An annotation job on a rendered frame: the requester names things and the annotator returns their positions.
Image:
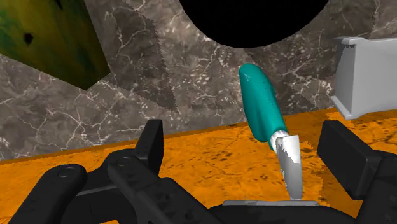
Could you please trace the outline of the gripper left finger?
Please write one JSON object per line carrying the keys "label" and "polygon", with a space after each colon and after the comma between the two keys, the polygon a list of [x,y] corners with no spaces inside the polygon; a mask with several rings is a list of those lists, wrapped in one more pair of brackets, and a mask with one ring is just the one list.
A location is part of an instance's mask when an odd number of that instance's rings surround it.
{"label": "gripper left finger", "polygon": [[92,172],[78,164],[48,169],[8,224],[222,224],[171,178],[158,173],[161,120],[148,120],[134,148],[110,153]]}

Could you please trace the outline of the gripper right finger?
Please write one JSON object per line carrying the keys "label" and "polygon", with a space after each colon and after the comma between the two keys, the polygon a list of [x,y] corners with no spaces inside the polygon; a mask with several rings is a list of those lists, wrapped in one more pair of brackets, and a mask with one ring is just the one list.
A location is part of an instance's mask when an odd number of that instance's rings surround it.
{"label": "gripper right finger", "polygon": [[373,150],[340,121],[323,122],[317,154],[354,200],[354,224],[397,224],[397,154]]}

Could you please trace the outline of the grey rectangular container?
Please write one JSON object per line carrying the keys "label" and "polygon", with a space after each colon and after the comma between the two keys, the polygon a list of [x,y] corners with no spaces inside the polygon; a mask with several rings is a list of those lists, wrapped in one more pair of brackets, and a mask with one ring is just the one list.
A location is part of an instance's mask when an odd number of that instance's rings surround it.
{"label": "grey rectangular container", "polygon": [[346,120],[397,109],[397,38],[337,37],[335,95]]}

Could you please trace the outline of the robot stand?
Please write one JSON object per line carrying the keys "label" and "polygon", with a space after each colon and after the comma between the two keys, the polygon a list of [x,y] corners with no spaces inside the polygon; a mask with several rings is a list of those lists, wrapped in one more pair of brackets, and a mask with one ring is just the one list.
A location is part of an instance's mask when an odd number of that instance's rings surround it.
{"label": "robot stand", "polygon": [[83,90],[110,72],[84,0],[0,0],[0,54]]}

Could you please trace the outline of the teal-handled knife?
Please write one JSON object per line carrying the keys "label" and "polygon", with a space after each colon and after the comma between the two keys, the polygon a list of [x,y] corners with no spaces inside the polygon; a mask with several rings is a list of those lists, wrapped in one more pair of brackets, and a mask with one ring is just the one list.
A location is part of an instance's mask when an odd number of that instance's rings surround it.
{"label": "teal-handled knife", "polygon": [[291,200],[301,200],[302,162],[298,135],[291,135],[267,75],[254,64],[239,69],[244,113],[256,140],[267,142],[277,154],[281,173]]}

